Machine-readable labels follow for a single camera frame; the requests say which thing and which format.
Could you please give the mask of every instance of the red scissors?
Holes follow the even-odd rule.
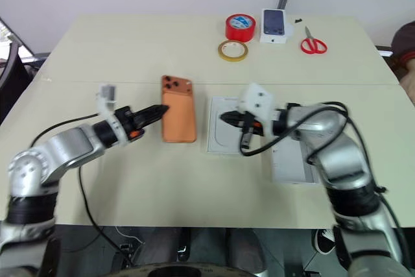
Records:
[[[309,28],[305,27],[307,38],[301,42],[301,50],[307,54],[323,54],[327,51],[324,42],[311,36]]]

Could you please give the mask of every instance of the orange phone case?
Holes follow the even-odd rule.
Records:
[[[171,143],[196,141],[192,82],[184,78],[162,76],[161,101],[169,106],[161,120],[163,141]]]

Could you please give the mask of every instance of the black cable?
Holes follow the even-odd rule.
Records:
[[[385,207],[388,210],[393,222],[395,223],[396,232],[397,232],[397,240],[398,240],[398,243],[399,243],[399,245],[401,247],[401,251],[402,251],[402,264],[408,270],[410,270],[410,268],[412,267],[412,265],[411,265],[412,261],[410,260],[409,246],[408,246],[407,238],[405,237],[405,233],[403,232],[403,229],[402,229],[402,227],[401,227],[401,225],[400,225],[400,223],[399,223],[399,221],[396,217],[395,212],[393,211],[393,209],[390,206],[389,202],[383,196],[383,193],[386,191],[386,188],[379,186],[379,184],[376,182],[374,174],[372,173],[373,171],[372,171],[372,165],[370,164],[368,149],[366,148],[366,144],[364,143],[363,137],[362,137],[359,129],[357,128],[357,126],[353,122],[353,120],[351,120],[350,118],[348,118],[348,123],[352,126],[353,130],[356,133],[357,138],[359,139],[359,143],[361,144],[361,147],[362,147],[362,150],[363,150],[363,153],[364,153],[364,157],[366,158],[366,163],[368,164],[369,171],[372,174],[372,179],[373,179],[373,182],[375,184],[377,195],[379,196],[381,202],[385,205]]]
[[[386,198],[382,194],[379,194],[379,198],[381,199],[381,202],[385,205],[385,207],[389,211],[389,214],[392,220],[394,220],[394,223],[396,225],[397,240],[399,244],[401,245],[401,250],[402,250],[402,264],[408,269],[408,271],[410,271],[410,268],[412,267],[411,265],[412,261],[410,260],[409,246],[408,246],[407,238],[405,237],[405,233],[403,232],[403,229],[396,217],[395,212],[393,211],[392,207],[389,205],[389,202],[386,200]]]
[[[69,249],[69,250],[66,250],[66,249],[63,249],[63,252],[65,252],[65,253],[77,253],[77,252],[80,252],[80,251],[83,251],[83,250],[85,250],[85,249],[87,249],[90,245],[92,245],[94,242],[96,242],[97,240],[98,240],[98,238],[101,236],[101,234],[100,233],[98,233],[89,243],[87,243],[86,245],[84,245],[84,246],[82,246],[82,247],[78,247],[78,248],[76,248],[76,249]]]
[[[312,260],[314,260],[314,258],[317,255],[317,251],[313,254],[313,256],[311,257],[311,259],[307,262],[307,264],[305,264],[304,268],[303,268],[303,273],[305,272],[305,270],[308,268],[308,266],[311,264]]]
[[[242,140],[243,140],[243,135],[241,135],[241,138],[239,140],[239,151],[241,152],[242,155],[244,156],[253,156],[253,155],[257,155],[260,154],[264,151],[266,151],[267,149],[269,149],[270,147],[274,146],[275,144],[277,144],[278,142],[280,142],[281,140],[285,139],[287,136],[289,136],[292,132],[294,132],[300,125],[302,125],[303,123],[305,123],[308,119],[312,118],[312,116],[320,113],[320,112],[325,112],[325,111],[333,111],[333,112],[337,112],[340,115],[347,117],[347,111],[344,110],[340,110],[336,107],[332,107],[332,106],[324,106],[321,108],[316,109],[315,111],[307,114],[305,117],[301,118],[299,121],[297,121],[297,123],[294,126],[291,126],[290,128],[286,129],[283,133],[281,133],[280,136],[278,136],[277,138],[273,139],[271,142],[268,142],[267,144],[265,144],[264,146],[254,150],[254,151],[250,151],[250,152],[246,152],[243,150],[242,148]]]
[[[53,126],[50,126],[49,128],[47,128],[47,129],[45,129],[44,131],[42,131],[42,132],[40,132],[35,138],[34,138],[34,140],[32,141],[32,143],[29,145],[29,147],[33,147],[35,144],[36,144],[36,142],[42,137],[42,136],[44,136],[46,133],[48,133],[49,131],[51,131],[51,130],[53,130],[53,129],[55,129],[55,128],[58,128],[59,126],[63,126],[63,125],[66,125],[67,123],[74,123],[75,121],[81,121],[81,120],[85,120],[85,119],[89,119],[89,118],[92,118],[92,117],[97,117],[98,116],[98,114],[92,114],[92,115],[88,115],[88,116],[85,116],[85,117],[79,117],[79,118],[75,118],[75,119],[70,119],[70,120],[67,120],[67,121],[62,121],[61,123],[57,123],[57,124],[55,124],[55,125],[53,125]]]
[[[88,115],[88,116],[85,116],[85,117],[79,117],[79,118],[74,118],[74,119],[70,119],[70,120],[67,120],[67,121],[62,121],[61,123],[57,123],[57,124],[55,124],[55,125],[53,125],[53,126],[50,126],[49,128],[47,128],[47,129],[45,129],[44,131],[42,131],[42,132],[40,132],[35,138],[34,138],[34,140],[32,141],[32,143],[30,144],[30,147],[33,147],[35,144],[36,144],[36,142],[42,137],[42,136],[44,136],[46,133],[48,133],[49,131],[51,131],[51,130],[53,130],[53,129],[55,129],[55,128],[58,128],[59,126],[63,126],[63,125],[66,125],[66,124],[68,124],[68,123],[74,123],[75,121],[81,121],[81,120],[85,120],[85,119],[89,119],[89,118],[92,118],[92,117],[97,117],[98,116],[98,114],[92,114],[92,115]],[[91,223],[92,223],[92,225],[93,225],[93,227],[94,227],[94,229],[96,229],[96,231],[98,232],[98,235],[97,235],[97,237],[95,237],[92,241],[90,241],[86,246],[84,246],[83,248],[80,248],[80,249],[78,249],[78,250],[72,250],[72,251],[69,251],[69,252],[78,252],[78,251],[81,251],[81,250],[83,250],[83,249],[85,249],[85,248],[88,248],[90,245],[92,245],[97,239],[98,239],[98,237],[99,236],[103,236],[103,238],[105,238],[105,240],[107,240],[107,242],[109,242],[109,244],[112,246],[112,247],[114,247],[114,249],[116,249],[116,251],[118,251],[118,252],[120,252],[121,253],[121,255],[124,257],[124,259],[128,262],[128,264],[130,264],[132,267],[134,266],[134,264],[131,262],[131,259],[102,231],[102,229],[103,228],[99,228],[99,226],[97,225],[97,223],[94,221],[94,219],[93,219],[93,217],[92,217],[92,215],[91,215],[91,212],[90,212],[90,210],[89,210],[89,206],[88,206],[88,200],[87,200],[87,198],[86,198],[86,194],[85,194],[85,191],[84,191],[84,186],[82,185],[82,174],[81,174],[81,167],[79,167],[78,168],[78,181],[79,181],[79,186],[80,186],[80,190],[81,190],[81,193],[82,193],[82,197],[83,197],[83,199],[84,199],[84,204],[85,204],[85,209],[86,209],[86,213],[87,213],[87,215],[88,215],[88,217],[89,217],[89,220],[91,221]]]
[[[78,168],[78,182],[79,182],[79,188],[81,190],[82,193],[82,198],[84,199],[84,205],[85,205],[85,210],[86,210],[86,214],[88,215],[89,220],[92,223],[92,226],[94,227],[94,229],[96,229],[96,231],[103,236],[103,238],[105,238],[105,240],[107,240],[107,242],[116,250],[118,251],[123,257],[124,259],[127,261],[127,263],[133,267],[134,264],[132,263],[131,259],[120,249],[120,247],[117,246],[116,243],[114,243],[97,225],[97,223],[95,222],[95,220],[92,217],[91,211],[89,210],[89,205],[88,205],[88,200],[86,198],[86,194],[85,194],[85,189],[84,189],[84,185],[82,184],[82,170],[81,170],[82,166]]]
[[[326,147],[328,147],[330,144],[332,144],[340,135],[341,133],[343,133],[343,130],[345,129],[345,127],[347,126],[347,124],[350,124],[351,127],[353,128],[353,131],[355,132],[359,143],[361,145],[361,148],[363,150],[364,153],[364,157],[366,160],[366,163],[368,165],[368,169],[369,172],[372,176],[373,182],[375,184],[375,192],[377,193],[377,195],[379,196],[381,202],[385,205],[386,209],[388,210],[392,220],[394,221],[395,225],[396,225],[396,232],[397,232],[397,240],[398,243],[401,247],[402,250],[402,262],[404,264],[404,266],[409,270],[411,267],[411,260],[410,260],[410,254],[409,254],[409,246],[405,237],[405,234],[403,232],[403,229],[396,217],[396,214],[394,213],[392,207],[389,205],[388,201],[385,199],[385,197],[382,195],[382,193],[384,193],[386,191],[385,187],[381,187],[377,184],[376,180],[375,180],[375,176],[373,174],[372,171],[372,165],[370,163],[370,157],[369,157],[369,153],[368,153],[368,149],[366,148],[366,144],[363,140],[363,137],[359,131],[359,129],[357,128],[356,124],[353,122],[353,120],[349,117],[348,115],[348,109],[346,107],[346,105],[340,103],[340,102],[325,102],[323,104],[328,104],[328,105],[336,105],[339,106],[341,108],[343,108],[343,110],[339,110],[338,108],[334,108],[332,106],[327,106],[325,108],[319,108],[311,113],[309,113],[308,115],[306,115],[305,117],[303,117],[301,120],[299,120],[294,126],[286,129],[286,131],[284,131],[281,136],[279,136],[278,138],[272,140],[271,142],[265,144],[264,146],[254,150],[254,151],[250,151],[250,152],[245,152],[242,148],[242,140],[243,140],[243,135],[241,135],[241,139],[239,141],[239,150],[241,152],[242,155],[244,156],[253,156],[256,154],[259,154],[263,151],[266,151],[267,149],[269,149],[270,147],[272,147],[273,145],[277,144],[278,142],[280,142],[281,140],[283,140],[284,138],[286,138],[289,134],[291,134],[292,132],[294,132],[302,123],[304,123],[306,120],[308,120],[309,118],[311,118],[312,116],[323,112],[323,111],[334,111],[339,113],[340,115],[342,115],[343,117],[346,118],[346,122],[342,125],[342,128],[340,131],[338,131],[331,139],[329,139],[326,143],[324,143],[321,147],[319,147],[318,149],[316,149],[315,151],[313,151],[312,153],[310,153],[310,155],[308,155],[307,159],[307,163],[309,164],[313,164],[312,159],[319,153],[321,152],[323,149],[325,149]]]

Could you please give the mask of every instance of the person's arm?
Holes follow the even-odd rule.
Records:
[[[415,21],[402,26],[392,40],[392,51],[408,73],[399,81],[415,104]]]

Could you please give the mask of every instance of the beige table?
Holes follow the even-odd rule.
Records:
[[[30,85],[0,127],[0,215],[5,214],[13,155],[32,138],[64,119],[95,112],[94,82]],[[238,96],[245,85],[196,84],[198,140],[194,144],[161,141],[161,124],[144,138],[114,147],[84,167],[93,215],[99,224],[123,226],[232,226],[327,228],[333,224],[321,186],[273,184],[261,156],[218,156],[206,152],[212,96]],[[279,103],[342,101],[351,110],[368,144],[373,168],[403,226],[415,226],[408,203],[415,200],[415,109],[399,86],[266,86]],[[118,107],[134,110],[160,102],[159,84],[117,84]],[[60,185],[58,222],[89,224],[76,171]]]
[[[294,23],[302,18],[301,23]],[[164,74],[208,84],[397,84],[363,28],[351,17],[289,16],[285,45],[259,43],[259,26],[242,62],[217,47],[226,16],[82,16],[68,30],[38,78],[66,82],[160,83]],[[327,43],[322,55],[300,51],[308,26]]]

